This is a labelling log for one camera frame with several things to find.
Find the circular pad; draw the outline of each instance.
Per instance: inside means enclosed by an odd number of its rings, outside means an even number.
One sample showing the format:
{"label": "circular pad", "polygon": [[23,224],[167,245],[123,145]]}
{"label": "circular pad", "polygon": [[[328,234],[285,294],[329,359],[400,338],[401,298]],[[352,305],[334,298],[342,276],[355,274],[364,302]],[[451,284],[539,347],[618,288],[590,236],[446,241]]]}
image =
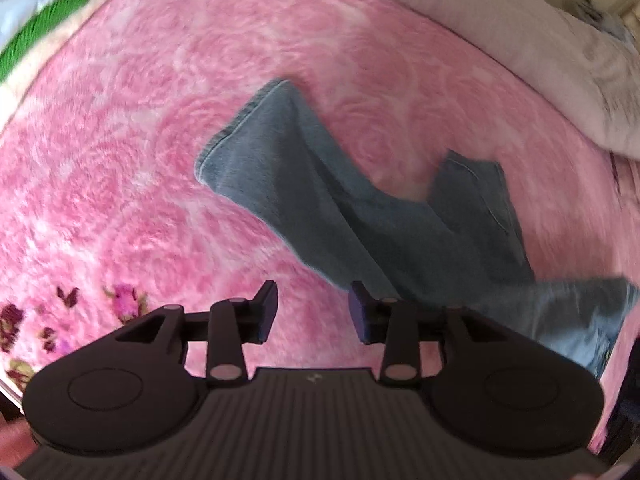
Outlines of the circular pad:
{"label": "circular pad", "polygon": [[36,374],[23,406],[39,440],[67,452],[119,454],[188,420],[198,395],[178,362],[141,343],[91,346]]}
{"label": "circular pad", "polygon": [[78,406],[94,412],[124,408],[141,395],[142,380],[128,370],[102,368],[76,377],[69,385],[69,397]]}
{"label": "circular pad", "polygon": [[489,452],[523,458],[587,445],[603,406],[587,370],[508,342],[472,349],[449,362],[427,393],[446,428]]}

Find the pink carpet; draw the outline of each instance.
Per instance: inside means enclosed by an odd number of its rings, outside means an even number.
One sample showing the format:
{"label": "pink carpet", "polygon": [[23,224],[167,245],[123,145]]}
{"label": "pink carpet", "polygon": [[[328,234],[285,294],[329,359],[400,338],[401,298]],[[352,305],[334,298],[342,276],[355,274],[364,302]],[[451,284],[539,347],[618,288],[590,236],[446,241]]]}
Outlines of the pink carpet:
{"label": "pink carpet", "polygon": [[[246,349],[251,367],[377,365],[346,294],[193,177],[209,137],[274,76],[305,89],[380,189],[425,197],[447,148],[498,160],[540,279],[640,282],[640,215],[619,204],[609,155],[427,18],[388,0],[112,0],[0,139],[0,348],[15,380],[145,308],[205,310],[267,278],[280,311],[270,341]],[[606,371],[609,404],[639,316]],[[436,371],[434,347],[424,356]],[[203,368],[202,347],[189,364]]]}

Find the rose pattern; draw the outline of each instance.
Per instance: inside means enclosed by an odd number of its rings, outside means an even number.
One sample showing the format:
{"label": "rose pattern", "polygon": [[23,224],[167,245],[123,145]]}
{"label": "rose pattern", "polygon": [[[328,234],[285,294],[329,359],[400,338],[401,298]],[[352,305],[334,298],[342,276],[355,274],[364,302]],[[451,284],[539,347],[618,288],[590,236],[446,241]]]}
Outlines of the rose pattern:
{"label": "rose pattern", "polygon": [[[193,177],[207,140],[282,75],[384,191],[423,200],[447,148],[499,160],[539,277],[640,282],[640,214],[618,203],[607,153],[428,18],[390,0],[111,0],[0,139],[0,301],[13,305],[0,358],[20,388],[146,308],[205,310],[265,279],[280,311],[267,344],[245,349],[251,370],[379,366],[346,294]],[[636,309],[603,377],[603,420],[639,326]],[[434,346],[422,355],[436,372]],[[195,349],[189,370],[204,362]]]}

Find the dark cloth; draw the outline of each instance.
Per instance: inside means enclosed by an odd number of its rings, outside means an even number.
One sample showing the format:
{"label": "dark cloth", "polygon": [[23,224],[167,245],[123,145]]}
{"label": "dark cloth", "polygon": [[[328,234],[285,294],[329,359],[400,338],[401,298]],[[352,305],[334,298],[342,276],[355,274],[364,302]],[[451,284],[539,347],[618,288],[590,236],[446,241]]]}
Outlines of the dark cloth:
{"label": "dark cloth", "polygon": [[211,139],[195,173],[335,285],[360,280],[379,298],[468,305],[597,376],[638,297],[624,278],[535,282],[495,162],[450,152],[426,203],[380,191],[286,80]]}

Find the green object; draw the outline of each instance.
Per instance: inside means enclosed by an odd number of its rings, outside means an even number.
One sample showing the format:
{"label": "green object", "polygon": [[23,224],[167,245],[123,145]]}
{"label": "green object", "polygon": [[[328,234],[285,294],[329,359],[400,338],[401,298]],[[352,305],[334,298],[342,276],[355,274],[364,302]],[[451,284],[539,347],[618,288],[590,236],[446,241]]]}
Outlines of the green object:
{"label": "green object", "polygon": [[56,0],[33,16],[0,54],[0,84],[29,49],[89,0]]}

